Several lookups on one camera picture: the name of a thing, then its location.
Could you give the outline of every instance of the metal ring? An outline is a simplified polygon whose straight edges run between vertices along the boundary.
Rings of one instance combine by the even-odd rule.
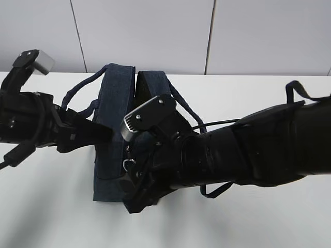
[[[123,160],[123,169],[124,169],[126,172],[128,171],[128,168],[126,167],[125,163],[128,162],[128,161],[130,161],[130,162],[136,164],[136,161],[135,161],[134,159],[125,159],[125,160]]]

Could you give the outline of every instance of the black strap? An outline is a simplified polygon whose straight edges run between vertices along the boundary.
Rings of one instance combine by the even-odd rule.
[[[302,84],[297,81],[294,80],[288,84],[286,84],[285,87],[286,90],[286,96],[287,96],[287,103],[294,103],[294,90],[303,98],[305,99],[309,99],[315,102],[321,102],[321,101],[325,101],[325,100],[330,100],[330,97],[311,97],[308,95],[308,93],[306,92],[306,90],[304,89],[304,87],[302,86]]]
[[[201,185],[200,192],[204,197],[214,199],[220,194],[224,193],[226,190],[228,190],[233,185],[233,183],[234,182],[227,182],[222,186],[218,187],[216,190],[210,192],[209,194],[206,193],[206,185]]]

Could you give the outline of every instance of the black cylindrical robot link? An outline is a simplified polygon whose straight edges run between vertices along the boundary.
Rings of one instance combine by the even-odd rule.
[[[292,122],[299,175],[331,174],[331,100],[305,105]]]
[[[171,188],[250,178],[245,162],[231,127],[192,136],[182,149],[182,167],[172,179]]]

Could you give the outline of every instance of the white wall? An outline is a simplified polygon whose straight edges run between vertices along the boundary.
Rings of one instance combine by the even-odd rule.
[[[328,75],[329,0],[215,2],[209,40],[214,0],[3,1],[0,71],[20,52],[43,49],[53,71],[118,63],[203,74],[209,40],[207,74]]]

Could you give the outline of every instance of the navy blue fabric bag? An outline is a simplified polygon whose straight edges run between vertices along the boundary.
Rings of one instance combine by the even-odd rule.
[[[154,96],[171,94],[199,125],[202,125],[203,122],[173,87],[163,71],[139,72],[135,97],[135,67],[117,64],[104,66],[100,71],[68,91],[62,101],[62,107],[66,109],[72,97],[82,87],[103,74],[98,99],[92,101],[89,107],[80,114],[87,118],[94,111],[93,121],[111,128],[114,132],[109,143],[95,145],[93,200],[121,202],[124,192],[116,179],[123,173],[123,160],[126,159],[125,149],[128,144],[122,138],[119,128],[128,112]],[[200,132],[206,132],[206,128],[201,128]],[[148,149],[148,143],[152,139],[148,133],[138,137],[134,145],[135,152]]]

